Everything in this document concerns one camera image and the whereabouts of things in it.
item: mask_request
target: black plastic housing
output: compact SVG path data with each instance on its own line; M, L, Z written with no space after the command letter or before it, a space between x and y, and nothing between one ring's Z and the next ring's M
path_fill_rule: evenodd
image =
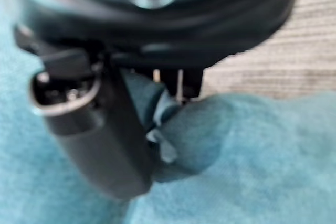
M159 10L105 0L11 0L15 20L49 41L100 41L124 67L206 68L267 39L295 0L192 0Z

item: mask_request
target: gray carpet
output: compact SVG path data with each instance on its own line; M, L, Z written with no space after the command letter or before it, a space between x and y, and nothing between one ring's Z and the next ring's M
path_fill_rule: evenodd
M242 91L292 98L336 90L336 0L298 0L284 28L206 71L203 95Z

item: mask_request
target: blue fabric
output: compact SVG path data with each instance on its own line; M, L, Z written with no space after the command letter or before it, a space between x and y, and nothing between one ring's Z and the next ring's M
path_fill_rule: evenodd
M15 48L0 9L0 223L336 223L336 93L281 102L222 94L179 109L162 85L126 75L169 163L150 193L114 202L31 113L27 85L40 67Z

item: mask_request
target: metal pin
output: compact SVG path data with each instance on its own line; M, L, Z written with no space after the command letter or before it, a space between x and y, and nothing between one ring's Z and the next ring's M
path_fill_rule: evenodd
M79 95L79 91L77 89L71 89L67 93L67 98L68 98L69 101L73 101L73 100L78 98L78 95Z
M50 81L50 76L47 72L39 73L36 78L40 83L48 83Z

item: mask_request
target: teal towel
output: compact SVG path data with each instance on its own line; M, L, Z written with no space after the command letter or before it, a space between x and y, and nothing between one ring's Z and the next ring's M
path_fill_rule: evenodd
M220 94L179 108L161 84L125 74L167 164L150 193L114 202L31 113L27 85L40 68L15 48L0 9L1 224L336 223L336 93Z

